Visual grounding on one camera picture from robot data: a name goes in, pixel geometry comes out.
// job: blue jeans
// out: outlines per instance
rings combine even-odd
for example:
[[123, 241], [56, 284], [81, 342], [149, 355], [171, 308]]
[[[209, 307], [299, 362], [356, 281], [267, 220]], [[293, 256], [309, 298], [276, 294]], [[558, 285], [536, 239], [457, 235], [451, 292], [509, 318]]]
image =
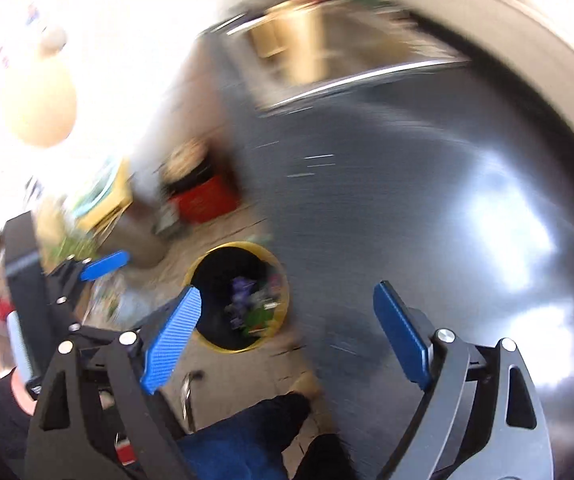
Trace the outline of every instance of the blue jeans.
[[200, 480], [287, 480], [282, 452], [309, 412], [301, 394], [274, 397], [187, 435], [178, 446]]

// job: white wall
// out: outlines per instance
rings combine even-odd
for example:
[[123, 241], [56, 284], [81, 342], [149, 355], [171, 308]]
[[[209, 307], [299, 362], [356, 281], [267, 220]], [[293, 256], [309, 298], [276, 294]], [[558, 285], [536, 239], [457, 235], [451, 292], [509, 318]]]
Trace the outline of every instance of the white wall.
[[193, 43], [241, 0], [0, 0], [0, 45], [30, 1], [68, 34], [61, 55], [78, 118], [67, 140], [37, 150], [7, 132], [0, 110], [0, 224], [18, 214], [32, 174], [67, 190], [109, 153], [131, 158], [136, 187], [151, 196], [169, 149], [224, 122], [210, 102], [208, 60]]
[[534, 87], [574, 130], [574, 50], [501, 0], [398, 0], [469, 38]]

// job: screw head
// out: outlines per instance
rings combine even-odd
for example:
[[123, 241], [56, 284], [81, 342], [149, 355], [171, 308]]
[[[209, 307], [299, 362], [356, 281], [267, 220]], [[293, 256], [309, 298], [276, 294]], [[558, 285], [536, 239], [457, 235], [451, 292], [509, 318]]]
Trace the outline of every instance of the screw head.
[[68, 354], [74, 349], [74, 344], [71, 341], [63, 341], [58, 345], [58, 352], [61, 354]]
[[514, 352], [516, 348], [516, 342], [513, 339], [509, 339], [505, 337], [502, 341], [500, 341], [502, 348], [504, 348], [507, 352]]
[[456, 340], [456, 335], [448, 328], [441, 328], [436, 331], [436, 336], [443, 343], [453, 343]]
[[122, 345], [129, 346], [133, 345], [136, 342], [136, 339], [138, 339], [138, 336], [135, 332], [123, 332], [120, 334], [118, 341], [120, 341], [120, 344]]

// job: blue gripper pad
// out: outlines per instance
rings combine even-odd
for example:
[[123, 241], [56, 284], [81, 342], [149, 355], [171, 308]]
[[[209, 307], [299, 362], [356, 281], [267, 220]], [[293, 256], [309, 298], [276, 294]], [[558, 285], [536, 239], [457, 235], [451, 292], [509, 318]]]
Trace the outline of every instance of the blue gripper pad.
[[189, 286], [158, 336], [145, 351], [145, 369], [140, 385], [149, 395], [166, 384], [171, 377], [198, 323], [201, 305], [200, 292], [194, 286]]
[[431, 322], [420, 310], [407, 308], [389, 282], [376, 285], [373, 309], [406, 378], [426, 391], [432, 384]]
[[92, 282], [128, 263], [129, 253], [127, 251], [118, 251], [87, 265], [80, 273], [80, 279], [84, 282]]

